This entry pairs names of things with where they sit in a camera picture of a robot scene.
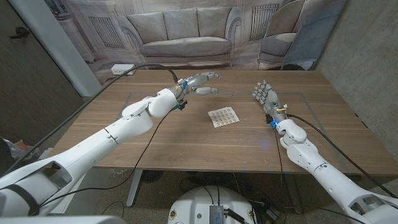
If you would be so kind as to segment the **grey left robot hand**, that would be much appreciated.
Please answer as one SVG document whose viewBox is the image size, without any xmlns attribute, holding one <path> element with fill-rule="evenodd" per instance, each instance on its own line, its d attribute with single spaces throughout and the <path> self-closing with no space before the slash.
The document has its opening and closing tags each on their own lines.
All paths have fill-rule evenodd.
<svg viewBox="0 0 398 224">
<path fill-rule="evenodd" d="M 198 73 L 192 77 L 180 79 L 177 84 L 170 88 L 174 93 L 177 101 L 182 101 L 185 95 L 196 93 L 197 95 L 207 95 L 210 93 L 218 93 L 219 90 L 211 87 L 203 87 L 204 84 L 212 78 L 221 78 L 222 76 L 216 72 Z"/>
</svg>

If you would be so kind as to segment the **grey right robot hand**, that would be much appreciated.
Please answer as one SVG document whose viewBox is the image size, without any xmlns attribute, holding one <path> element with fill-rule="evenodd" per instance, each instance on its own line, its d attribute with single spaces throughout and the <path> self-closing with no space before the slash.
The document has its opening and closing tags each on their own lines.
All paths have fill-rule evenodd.
<svg viewBox="0 0 398 224">
<path fill-rule="evenodd" d="M 276 124 L 287 119 L 286 107 L 279 101 L 277 93 L 265 80 L 254 87 L 253 97 L 262 105 L 263 110 Z"/>
</svg>

